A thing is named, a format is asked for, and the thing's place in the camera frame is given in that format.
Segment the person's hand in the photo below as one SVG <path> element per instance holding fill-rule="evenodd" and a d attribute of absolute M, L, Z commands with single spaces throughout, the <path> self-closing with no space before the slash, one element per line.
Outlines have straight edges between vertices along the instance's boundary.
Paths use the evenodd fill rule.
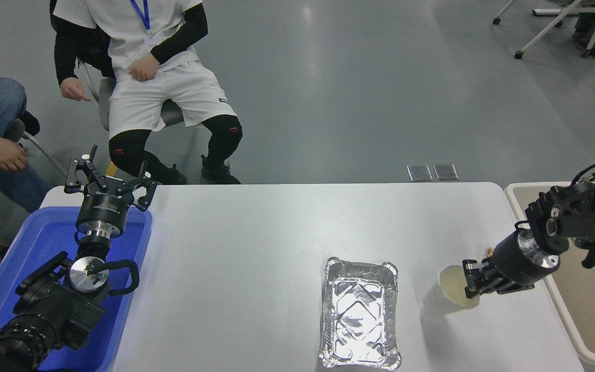
<path fill-rule="evenodd" d="M 26 152 L 16 142 L 0 137 L 0 168 L 6 172 L 27 170 Z"/>

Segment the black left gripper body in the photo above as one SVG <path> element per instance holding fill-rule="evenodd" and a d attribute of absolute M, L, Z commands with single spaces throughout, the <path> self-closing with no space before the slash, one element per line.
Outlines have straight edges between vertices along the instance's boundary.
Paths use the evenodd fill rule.
<path fill-rule="evenodd" d="M 89 224 L 103 222 L 124 229 L 128 212 L 128 203 L 116 196 L 108 194 L 85 195 L 81 204 L 80 213 L 76 218 L 77 229 L 87 229 Z"/>

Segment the person's left hand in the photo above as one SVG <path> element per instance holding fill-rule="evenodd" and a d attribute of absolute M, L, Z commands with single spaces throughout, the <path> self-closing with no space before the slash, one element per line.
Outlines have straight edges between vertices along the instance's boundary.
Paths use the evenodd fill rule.
<path fill-rule="evenodd" d="M 128 73 L 137 82 L 147 82 L 155 77 L 160 65 L 153 54 L 147 54 L 137 61 Z"/>

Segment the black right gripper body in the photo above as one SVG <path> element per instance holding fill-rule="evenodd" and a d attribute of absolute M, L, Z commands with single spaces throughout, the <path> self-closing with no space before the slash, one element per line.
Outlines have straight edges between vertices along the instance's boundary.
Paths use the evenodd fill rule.
<path fill-rule="evenodd" d="M 485 258 L 494 265 L 490 280 L 496 277 L 504 280 L 495 293 L 503 295 L 535 287 L 535 280 L 530 275 L 535 264 L 527 258 L 522 242 L 527 242 L 527 232 L 515 231 L 494 247 L 491 256 Z"/>

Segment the person's right hand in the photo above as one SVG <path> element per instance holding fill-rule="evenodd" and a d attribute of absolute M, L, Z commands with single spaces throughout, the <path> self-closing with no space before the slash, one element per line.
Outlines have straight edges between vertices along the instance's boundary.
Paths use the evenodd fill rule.
<path fill-rule="evenodd" d="M 83 84 L 76 77 L 68 77 L 64 79 L 60 85 L 60 94 L 63 98 L 74 101 L 91 101 L 90 97 L 85 94 Z"/>

